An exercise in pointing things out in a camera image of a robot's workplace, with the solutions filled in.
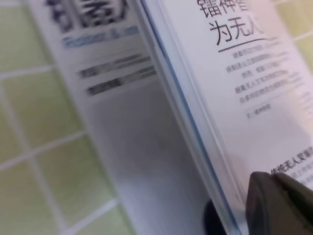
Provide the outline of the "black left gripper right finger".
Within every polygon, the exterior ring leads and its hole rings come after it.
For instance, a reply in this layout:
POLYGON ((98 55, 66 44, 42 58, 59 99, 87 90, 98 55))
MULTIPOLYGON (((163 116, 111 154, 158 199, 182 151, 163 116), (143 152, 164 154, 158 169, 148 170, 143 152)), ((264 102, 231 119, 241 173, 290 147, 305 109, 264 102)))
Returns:
POLYGON ((251 235, 311 235, 313 191, 284 173, 253 172, 246 221, 251 235))

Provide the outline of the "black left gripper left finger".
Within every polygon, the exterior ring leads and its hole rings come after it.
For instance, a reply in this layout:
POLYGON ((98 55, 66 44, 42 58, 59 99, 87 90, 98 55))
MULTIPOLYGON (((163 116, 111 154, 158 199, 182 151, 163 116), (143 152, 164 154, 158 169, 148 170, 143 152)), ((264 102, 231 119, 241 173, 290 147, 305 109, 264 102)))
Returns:
POLYGON ((203 211, 203 226, 206 235, 226 235, 226 231, 212 200, 209 200, 205 205, 203 211))

